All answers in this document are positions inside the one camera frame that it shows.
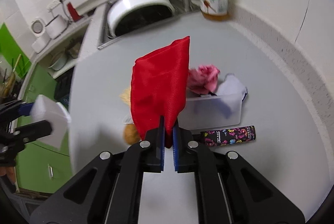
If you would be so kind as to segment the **brown walnut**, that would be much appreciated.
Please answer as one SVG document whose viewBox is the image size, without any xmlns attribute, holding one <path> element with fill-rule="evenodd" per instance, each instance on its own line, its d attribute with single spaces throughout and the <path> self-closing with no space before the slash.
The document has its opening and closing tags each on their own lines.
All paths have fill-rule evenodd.
<svg viewBox="0 0 334 224">
<path fill-rule="evenodd" d="M 137 128 L 133 123 L 125 125 L 125 128 L 123 130 L 123 138 L 126 144 L 130 146 L 141 141 Z"/>
</svg>

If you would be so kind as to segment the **black colourful spray can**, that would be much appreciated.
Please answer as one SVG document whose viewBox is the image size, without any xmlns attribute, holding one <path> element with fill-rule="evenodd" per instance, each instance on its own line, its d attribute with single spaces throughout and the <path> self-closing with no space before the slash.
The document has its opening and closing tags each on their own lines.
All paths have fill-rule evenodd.
<svg viewBox="0 0 334 224">
<path fill-rule="evenodd" d="M 210 130 L 200 133 L 199 142 L 207 147 L 229 146 L 248 143 L 256 139 L 255 126 Z"/>
</svg>

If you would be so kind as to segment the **clear plastic food box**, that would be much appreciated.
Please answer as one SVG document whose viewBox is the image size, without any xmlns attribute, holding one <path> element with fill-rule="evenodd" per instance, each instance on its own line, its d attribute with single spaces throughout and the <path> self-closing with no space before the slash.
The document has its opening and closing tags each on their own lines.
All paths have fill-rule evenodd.
<svg viewBox="0 0 334 224">
<path fill-rule="evenodd" d="M 241 121 L 242 96 L 189 97 L 178 115 L 178 124 L 187 130 L 223 128 Z"/>
</svg>

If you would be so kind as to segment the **beige loofah sponge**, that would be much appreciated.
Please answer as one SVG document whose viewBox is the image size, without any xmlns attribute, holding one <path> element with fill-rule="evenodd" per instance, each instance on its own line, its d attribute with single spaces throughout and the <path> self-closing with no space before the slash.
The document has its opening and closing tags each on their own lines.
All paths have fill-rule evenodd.
<svg viewBox="0 0 334 224">
<path fill-rule="evenodd" d="M 131 106 L 131 87 L 125 88 L 122 93 L 119 95 L 123 103 L 128 106 Z"/>
</svg>

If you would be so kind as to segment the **lavender cloth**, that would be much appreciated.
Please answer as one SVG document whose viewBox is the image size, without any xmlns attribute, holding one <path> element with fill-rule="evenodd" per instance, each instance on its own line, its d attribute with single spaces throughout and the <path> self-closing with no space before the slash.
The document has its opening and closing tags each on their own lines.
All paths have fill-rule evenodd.
<svg viewBox="0 0 334 224">
<path fill-rule="evenodd" d="M 234 74 L 229 73 L 225 75 L 224 81 L 218 86 L 216 94 L 224 99 L 230 95 L 237 96 L 237 99 L 233 100 L 232 103 L 224 102 L 221 107 L 223 114 L 229 118 L 235 112 L 237 104 L 241 104 L 248 95 L 248 89 Z"/>
</svg>

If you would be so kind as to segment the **red cloth bag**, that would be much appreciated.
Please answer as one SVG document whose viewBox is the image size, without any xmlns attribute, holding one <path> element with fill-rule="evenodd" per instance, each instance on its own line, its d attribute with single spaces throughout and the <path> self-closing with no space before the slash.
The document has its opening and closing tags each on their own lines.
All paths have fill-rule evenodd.
<svg viewBox="0 0 334 224">
<path fill-rule="evenodd" d="M 130 107 L 142 139 L 164 117 L 165 146 L 173 144 L 172 128 L 186 104 L 190 37 L 174 40 L 135 61 L 131 78 Z"/>
</svg>

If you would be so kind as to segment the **pink cloth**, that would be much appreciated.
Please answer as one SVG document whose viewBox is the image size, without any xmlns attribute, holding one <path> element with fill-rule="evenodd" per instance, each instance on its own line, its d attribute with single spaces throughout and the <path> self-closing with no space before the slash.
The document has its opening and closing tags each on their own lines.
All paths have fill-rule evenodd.
<svg viewBox="0 0 334 224">
<path fill-rule="evenodd" d="M 214 93 L 220 70 L 214 65 L 200 65 L 198 68 L 189 69 L 187 88 L 197 95 Z"/>
</svg>

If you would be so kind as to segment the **light blue basin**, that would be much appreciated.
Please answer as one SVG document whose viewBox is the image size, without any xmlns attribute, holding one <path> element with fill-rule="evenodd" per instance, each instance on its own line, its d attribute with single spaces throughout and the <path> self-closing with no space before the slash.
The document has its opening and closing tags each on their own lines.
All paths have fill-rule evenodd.
<svg viewBox="0 0 334 224">
<path fill-rule="evenodd" d="M 48 68 L 54 71 L 58 71 L 67 63 L 67 60 L 68 60 L 68 56 L 66 52 L 64 51 L 59 52 L 52 58 Z"/>
</svg>

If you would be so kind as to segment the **white small cooker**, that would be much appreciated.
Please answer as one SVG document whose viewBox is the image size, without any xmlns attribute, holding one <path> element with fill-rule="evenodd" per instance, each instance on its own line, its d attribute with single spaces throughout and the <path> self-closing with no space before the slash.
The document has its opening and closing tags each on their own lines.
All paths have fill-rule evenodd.
<svg viewBox="0 0 334 224">
<path fill-rule="evenodd" d="M 37 54 L 43 51 L 51 40 L 45 27 L 46 24 L 41 18 L 36 18 L 30 24 L 30 29 L 36 37 L 35 42 L 32 44 L 32 48 Z"/>
</svg>

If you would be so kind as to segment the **white rice cooker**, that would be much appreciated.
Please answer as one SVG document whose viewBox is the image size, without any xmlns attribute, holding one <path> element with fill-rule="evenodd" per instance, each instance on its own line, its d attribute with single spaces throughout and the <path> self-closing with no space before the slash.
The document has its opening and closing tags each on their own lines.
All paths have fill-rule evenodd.
<svg viewBox="0 0 334 224">
<path fill-rule="evenodd" d="M 68 21 L 62 15 L 58 14 L 45 26 L 45 31 L 54 40 L 67 29 L 67 26 Z"/>
</svg>

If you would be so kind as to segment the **red canister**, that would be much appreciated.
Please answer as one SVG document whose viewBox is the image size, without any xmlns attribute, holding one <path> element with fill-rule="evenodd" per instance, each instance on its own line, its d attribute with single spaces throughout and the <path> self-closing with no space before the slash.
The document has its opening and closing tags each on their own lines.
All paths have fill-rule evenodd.
<svg viewBox="0 0 334 224">
<path fill-rule="evenodd" d="M 82 16 L 78 14 L 78 12 L 74 9 L 71 2 L 67 4 L 68 12 L 70 13 L 70 16 L 74 22 L 77 22 L 78 20 L 82 19 Z"/>
</svg>

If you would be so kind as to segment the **stainless steel sink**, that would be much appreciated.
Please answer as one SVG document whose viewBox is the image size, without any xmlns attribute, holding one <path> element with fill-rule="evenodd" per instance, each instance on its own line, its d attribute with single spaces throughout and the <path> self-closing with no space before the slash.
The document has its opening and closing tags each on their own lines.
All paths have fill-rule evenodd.
<svg viewBox="0 0 334 224">
<path fill-rule="evenodd" d="M 155 22 L 155 23 L 150 24 L 150 25 L 145 25 L 144 27 L 141 27 L 140 29 L 134 30 L 134 31 L 132 31 L 130 33 L 127 33 L 127 34 L 124 34 L 122 36 L 114 37 L 109 32 L 109 26 L 108 26 L 108 22 L 107 22 L 108 12 L 114 4 L 115 4 L 115 2 L 107 2 L 106 3 L 106 9 L 105 9 L 105 12 L 104 12 L 102 28 L 100 29 L 100 38 L 98 40 L 98 46 L 97 46 L 98 50 L 106 48 L 109 45 L 111 45 L 113 43 L 116 43 L 117 41 L 123 39 L 124 37 L 128 37 L 130 35 L 136 35 L 137 33 L 142 33 L 146 30 L 154 29 L 156 27 L 160 27 L 160 26 L 163 26 L 163 25 L 166 25 L 166 24 L 169 24 L 169 23 L 174 23 L 176 20 L 180 19 L 182 16 L 185 16 L 185 15 L 191 14 L 191 13 L 195 13 L 195 12 L 200 12 L 200 7 L 197 4 L 191 3 L 189 12 L 185 12 L 183 9 L 181 9 L 179 7 L 179 4 L 176 4 L 176 6 L 174 6 L 174 8 L 176 9 L 176 13 L 174 14 L 173 17 L 161 20 L 159 22 Z"/>
</svg>

